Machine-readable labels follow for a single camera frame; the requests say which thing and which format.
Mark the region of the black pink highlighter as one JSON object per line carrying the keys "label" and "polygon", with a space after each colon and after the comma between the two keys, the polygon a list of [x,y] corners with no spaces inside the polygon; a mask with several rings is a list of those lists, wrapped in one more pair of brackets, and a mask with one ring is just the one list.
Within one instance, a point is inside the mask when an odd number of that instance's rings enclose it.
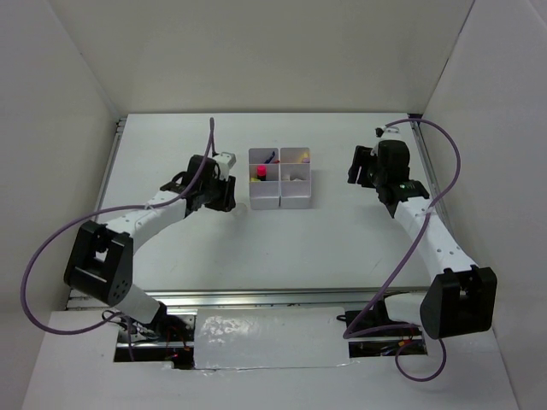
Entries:
{"label": "black pink highlighter", "polygon": [[268,179],[268,168],[265,165],[256,167],[256,178],[260,181],[266,181]]}

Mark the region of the clear tape roll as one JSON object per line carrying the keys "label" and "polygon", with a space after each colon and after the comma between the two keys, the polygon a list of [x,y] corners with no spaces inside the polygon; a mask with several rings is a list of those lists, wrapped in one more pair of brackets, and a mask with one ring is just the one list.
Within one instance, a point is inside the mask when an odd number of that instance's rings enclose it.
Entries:
{"label": "clear tape roll", "polygon": [[238,203],[234,209],[237,213],[246,213],[248,211],[247,206],[244,203]]}

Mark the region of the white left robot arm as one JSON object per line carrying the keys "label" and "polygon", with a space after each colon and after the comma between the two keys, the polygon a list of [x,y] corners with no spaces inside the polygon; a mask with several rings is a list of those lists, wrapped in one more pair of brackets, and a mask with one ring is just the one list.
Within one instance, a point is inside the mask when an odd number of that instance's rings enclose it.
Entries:
{"label": "white left robot arm", "polygon": [[167,334],[184,335],[184,322],[132,281],[133,256],[162,230],[200,208],[232,211],[235,163],[235,155],[227,152],[194,155],[188,168],[164,184],[143,208],[105,224],[85,222],[68,259],[65,284],[136,321],[139,332],[151,341]]}

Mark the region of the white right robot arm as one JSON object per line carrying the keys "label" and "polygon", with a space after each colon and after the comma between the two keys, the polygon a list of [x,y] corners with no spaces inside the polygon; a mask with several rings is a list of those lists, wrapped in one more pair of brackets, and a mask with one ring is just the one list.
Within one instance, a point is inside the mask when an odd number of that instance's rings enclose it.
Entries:
{"label": "white right robot arm", "polygon": [[426,293],[379,296],[368,305],[381,307],[373,325],[383,335],[402,324],[420,327],[430,338],[456,337],[491,328],[497,277],[465,254],[431,205],[425,186],[409,176],[406,143],[384,140],[356,146],[348,181],[376,191],[390,216],[407,232],[426,266]]}

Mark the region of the white left organizer container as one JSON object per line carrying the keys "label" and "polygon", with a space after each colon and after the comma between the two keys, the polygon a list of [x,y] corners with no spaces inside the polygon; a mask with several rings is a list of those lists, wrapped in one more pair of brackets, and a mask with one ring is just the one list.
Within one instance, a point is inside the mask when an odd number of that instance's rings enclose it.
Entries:
{"label": "white left organizer container", "polygon": [[278,148],[248,150],[249,199],[254,210],[272,210],[280,205]]}

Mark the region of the white organizer container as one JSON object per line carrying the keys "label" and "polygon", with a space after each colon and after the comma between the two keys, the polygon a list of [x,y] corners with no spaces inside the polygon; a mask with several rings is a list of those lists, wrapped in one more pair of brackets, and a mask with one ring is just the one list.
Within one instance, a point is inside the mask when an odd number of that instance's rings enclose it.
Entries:
{"label": "white organizer container", "polygon": [[311,207],[311,156],[309,148],[280,149],[280,206],[284,209]]}
{"label": "white organizer container", "polygon": [[280,205],[278,148],[248,150],[249,199],[254,210],[272,210]]}

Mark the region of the white right organizer container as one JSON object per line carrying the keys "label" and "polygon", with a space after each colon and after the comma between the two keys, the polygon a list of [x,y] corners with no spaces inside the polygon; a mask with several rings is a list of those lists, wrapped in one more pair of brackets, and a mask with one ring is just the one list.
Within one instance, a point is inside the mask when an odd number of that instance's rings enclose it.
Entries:
{"label": "white right organizer container", "polygon": [[309,148],[280,149],[280,206],[284,209],[311,207],[311,156]]}

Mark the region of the white foil-taped panel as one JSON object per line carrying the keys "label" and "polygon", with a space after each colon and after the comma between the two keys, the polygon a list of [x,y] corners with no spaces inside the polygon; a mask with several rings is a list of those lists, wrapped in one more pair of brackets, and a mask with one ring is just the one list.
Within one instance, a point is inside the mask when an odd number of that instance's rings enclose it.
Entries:
{"label": "white foil-taped panel", "polygon": [[324,368],[350,363],[341,307],[201,309],[194,332],[199,370]]}

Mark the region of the aluminium frame rail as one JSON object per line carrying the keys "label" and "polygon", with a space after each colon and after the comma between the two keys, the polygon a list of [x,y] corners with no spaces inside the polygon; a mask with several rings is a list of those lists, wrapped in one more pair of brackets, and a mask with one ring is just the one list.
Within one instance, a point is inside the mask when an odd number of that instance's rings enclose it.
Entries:
{"label": "aluminium frame rail", "polygon": [[361,306],[376,294],[375,288],[325,288],[284,290],[150,291],[149,296],[172,309],[276,308],[305,306]]}

